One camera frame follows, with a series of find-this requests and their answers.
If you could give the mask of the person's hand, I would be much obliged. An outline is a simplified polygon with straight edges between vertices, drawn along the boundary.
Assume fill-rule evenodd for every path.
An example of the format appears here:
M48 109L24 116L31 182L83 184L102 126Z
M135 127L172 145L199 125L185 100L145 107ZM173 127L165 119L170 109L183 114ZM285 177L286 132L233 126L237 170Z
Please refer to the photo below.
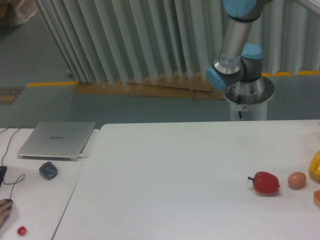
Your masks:
M0 200L0 226L3 225L9 214L11 213L11 208L8 207L11 205L10 202L6 202L5 199Z

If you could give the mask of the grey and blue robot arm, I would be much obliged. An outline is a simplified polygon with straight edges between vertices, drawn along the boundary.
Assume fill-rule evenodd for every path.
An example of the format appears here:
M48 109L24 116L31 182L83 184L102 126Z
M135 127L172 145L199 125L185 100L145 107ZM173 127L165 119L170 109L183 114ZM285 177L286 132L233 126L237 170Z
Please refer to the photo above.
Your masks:
M320 69L318 0L224 0L229 22L222 46L207 68L220 91L275 74Z

